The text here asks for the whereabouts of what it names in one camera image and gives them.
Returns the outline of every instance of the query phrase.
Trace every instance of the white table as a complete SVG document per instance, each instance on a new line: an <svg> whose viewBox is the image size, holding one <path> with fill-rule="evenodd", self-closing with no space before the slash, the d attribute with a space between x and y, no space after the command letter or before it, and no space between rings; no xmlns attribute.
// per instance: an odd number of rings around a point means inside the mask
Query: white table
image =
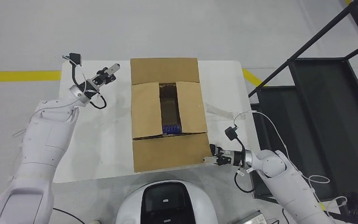
<svg viewBox="0 0 358 224"><path fill-rule="evenodd" d="M82 70L87 78L91 78L103 67L110 67L114 63L121 65L115 73L117 80L101 87L101 93L108 103L107 108L97 110L90 104L80 108L69 148L57 168L55 183L138 174L133 169L130 62L83 61ZM199 74L205 104L235 114L251 110L239 62L199 61ZM82 76L77 74L77 82L82 81ZM72 84L71 66L64 63L59 96L65 96ZM97 97L92 101L102 105ZM206 121L210 143L230 150L241 150L240 145L236 141L231 142L224 133L227 127L233 125L232 120L206 112ZM236 123L237 133L245 147L258 152L260 148L252 115L247 114L245 119L240 118Z"/></svg>

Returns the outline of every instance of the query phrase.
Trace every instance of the yellow tape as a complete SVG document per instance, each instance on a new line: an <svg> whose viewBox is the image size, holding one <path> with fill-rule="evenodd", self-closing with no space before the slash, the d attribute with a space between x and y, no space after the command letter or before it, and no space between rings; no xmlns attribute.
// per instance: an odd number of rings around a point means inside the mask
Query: yellow tape
<svg viewBox="0 0 358 224"><path fill-rule="evenodd" d="M262 81L246 69L242 69L244 78L258 86ZM57 81L61 79L61 71L14 71L0 72L0 82Z"/></svg>
<svg viewBox="0 0 358 224"><path fill-rule="evenodd" d="M14 71L0 72L0 82L56 81L61 71Z"/></svg>
<svg viewBox="0 0 358 224"><path fill-rule="evenodd" d="M326 210L326 207L324 206L324 204L319 203L319 205L320 205L320 207L321 207L322 210L324 210L324 211Z"/></svg>
<svg viewBox="0 0 358 224"><path fill-rule="evenodd" d="M258 85L261 84L261 80L259 78L257 78L256 76L254 76L251 72L249 72L246 69L242 69L242 73L244 74L244 78L249 81L250 83L252 83L255 87L257 87Z"/></svg>

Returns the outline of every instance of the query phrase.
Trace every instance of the open cardboard box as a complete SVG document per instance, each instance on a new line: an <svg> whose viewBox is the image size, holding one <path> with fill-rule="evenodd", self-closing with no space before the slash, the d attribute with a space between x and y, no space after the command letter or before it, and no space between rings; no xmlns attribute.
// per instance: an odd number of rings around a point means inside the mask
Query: open cardboard box
<svg viewBox="0 0 358 224"><path fill-rule="evenodd" d="M203 163L211 152L197 59L136 58L130 65L134 171Z"/></svg>

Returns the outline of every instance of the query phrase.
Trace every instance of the black wire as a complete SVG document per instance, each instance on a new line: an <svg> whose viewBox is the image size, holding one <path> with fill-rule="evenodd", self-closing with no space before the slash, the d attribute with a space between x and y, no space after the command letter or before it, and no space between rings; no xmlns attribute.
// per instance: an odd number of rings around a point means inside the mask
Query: black wire
<svg viewBox="0 0 358 224"><path fill-rule="evenodd" d="M282 214L284 215L284 217L285 217L285 219L286 219L287 224L290 224L289 220L288 220L288 219L287 219L287 217L285 216L284 209L282 209Z"/></svg>
<svg viewBox="0 0 358 224"><path fill-rule="evenodd" d="M53 210L59 211L59 212L63 212L65 214L68 214L69 216L72 216L73 218L77 219L80 223L85 224L82 220L80 220L79 218L77 218L76 216L72 215L71 213L65 212L64 210L58 209L58 208L53 208Z"/></svg>
<svg viewBox="0 0 358 224"><path fill-rule="evenodd" d="M253 191L256 189L256 186L255 186L252 190L249 190L249 191L240 188L240 186L237 184L236 177L237 177L237 172L235 173L234 181L235 181L235 184L236 184L236 186L238 187L238 189L240 189L242 192L244 192L244 193L251 193L251 192L253 192Z"/></svg>
<svg viewBox="0 0 358 224"><path fill-rule="evenodd" d="M240 143L242 151L244 152L246 150L244 144L240 141L239 138L236 138L236 140Z"/></svg>
<svg viewBox="0 0 358 224"><path fill-rule="evenodd" d="M79 84L78 84L78 82L77 82L77 80L76 80L76 64L73 64L70 60L69 60L69 62L70 62L70 64L72 65L72 81L73 81L73 83L77 86L77 88L79 88L80 90L81 90L81 88L79 87ZM97 108L97 109L99 109L99 110L102 110L102 109L104 109L104 108L106 108L106 106L107 106L107 102L106 102L106 100L105 100L105 98L101 95L101 99L102 99L102 101L103 101L103 103L105 104L104 106L102 106L102 107L99 107L99 106L97 106L97 105L95 105L93 102L89 102L93 107L95 107L95 108Z"/></svg>
<svg viewBox="0 0 358 224"><path fill-rule="evenodd" d="M90 104L91 104L92 106L94 106L95 108L97 108L97 109L99 109L99 110L102 110L102 109L106 108L106 106L107 106L107 101L105 100L105 98L104 98L102 95L101 95L100 97L101 97L103 103L105 104L103 107L96 106L93 102L90 102Z"/></svg>
<svg viewBox="0 0 358 224"><path fill-rule="evenodd" d="M76 80L76 65L73 65L71 61L70 64L72 65L72 81L77 86L77 88L79 88L79 84Z"/></svg>

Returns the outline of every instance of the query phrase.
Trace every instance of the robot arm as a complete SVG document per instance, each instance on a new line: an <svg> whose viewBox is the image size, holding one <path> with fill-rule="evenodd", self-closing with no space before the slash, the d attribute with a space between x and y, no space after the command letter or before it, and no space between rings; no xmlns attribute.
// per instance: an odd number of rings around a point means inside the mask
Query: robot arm
<svg viewBox="0 0 358 224"><path fill-rule="evenodd" d="M262 150L255 155L249 150L228 151L213 144L210 149L213 157L204 158L204 162L249 166L247 172L255 170L259 174L277 202L297 224L334 223L318 204L314 189L281 151Z"/></svg>
<svg viewBox="0 0 358 224"><path fill-rule="evenodd" d="M119 64L104 68L86 83L73 85L67 97L37 106L23 137L22 162L0 196L1 224L49 222L54 202L51 184L69 146L78 107L85 107L101 86L114 81L118 69Z"/></svg>

